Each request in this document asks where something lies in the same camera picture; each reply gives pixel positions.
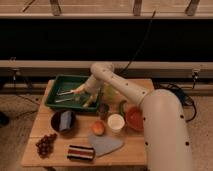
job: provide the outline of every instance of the gray cloth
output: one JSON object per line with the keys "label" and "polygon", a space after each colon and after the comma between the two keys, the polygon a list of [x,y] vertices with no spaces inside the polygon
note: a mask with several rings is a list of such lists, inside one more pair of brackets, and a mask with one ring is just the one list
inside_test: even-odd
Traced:
{"label": "gray cloth", "polygon": [[109,137],[107,135],[96,136],[94,134],[90,134],[88,136],[88,140],[90,145],[95,149],[95,154],[98,157],[111,153],[122,147],[124,144],[123,140]]}
{"label": "gray cloth", "polygon": [[59,131],[65,131],[70,129],[71,123],[71,111],[66,111],[61,114],[61,120],[59,125]]}

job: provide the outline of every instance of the paper cup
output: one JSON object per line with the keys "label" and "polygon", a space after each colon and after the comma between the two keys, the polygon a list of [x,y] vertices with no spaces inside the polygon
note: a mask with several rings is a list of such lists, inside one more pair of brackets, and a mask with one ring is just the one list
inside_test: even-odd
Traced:
{"label": "paper cup", "polygon": [[112,115],[109,116],[109,118],[107,120],[107,124],[113,132],[118,133],[124,127],[125,121],[124,121],[124,118],[121,115],[112,114]]}

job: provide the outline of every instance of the grapes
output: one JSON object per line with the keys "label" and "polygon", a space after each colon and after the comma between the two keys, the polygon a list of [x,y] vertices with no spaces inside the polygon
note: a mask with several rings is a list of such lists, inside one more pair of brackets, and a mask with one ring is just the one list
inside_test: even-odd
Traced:
{"label": "grapes", "polygon": [[37,152],[41,158],[46,158],[53,151],[53,143],[57,137],[57,134],[45,135],[35,145]]}

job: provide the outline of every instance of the orange bowl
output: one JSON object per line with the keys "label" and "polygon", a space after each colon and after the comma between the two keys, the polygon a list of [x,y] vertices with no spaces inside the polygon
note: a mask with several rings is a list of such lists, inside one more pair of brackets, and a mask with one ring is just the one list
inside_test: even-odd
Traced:
{"label": "orange bowl", "polygon": [[126,112],[125,119],[130,128],[136,131],[143,131],[143,113],[138,107],[131,107]]}

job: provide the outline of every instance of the dark red bowl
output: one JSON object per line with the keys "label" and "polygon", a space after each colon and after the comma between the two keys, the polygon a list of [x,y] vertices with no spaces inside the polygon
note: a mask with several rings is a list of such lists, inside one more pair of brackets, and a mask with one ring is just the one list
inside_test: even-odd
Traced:
{"label": "dark red bowl", "polygon": [[57,111],[53,116],[52,116],[52,119],[51,119],[51,126],[52,128],[60,133],[60,134],[66,134],[66,133],[69,133],[70,130],[72,129],[72,127],[74,126],[74,123],[76,121],[76,116],[75,116],[75,112],[72,111],[72,110],[69,110],[71,111],[71,122],[70,122],[70,128],[67,129],[67,130],[64,130],[64,131],[59,131],[59,125],[60,125],[60,120],[61,120],[61,114],[66,112],[67,110],[60,110],[60,111]]}

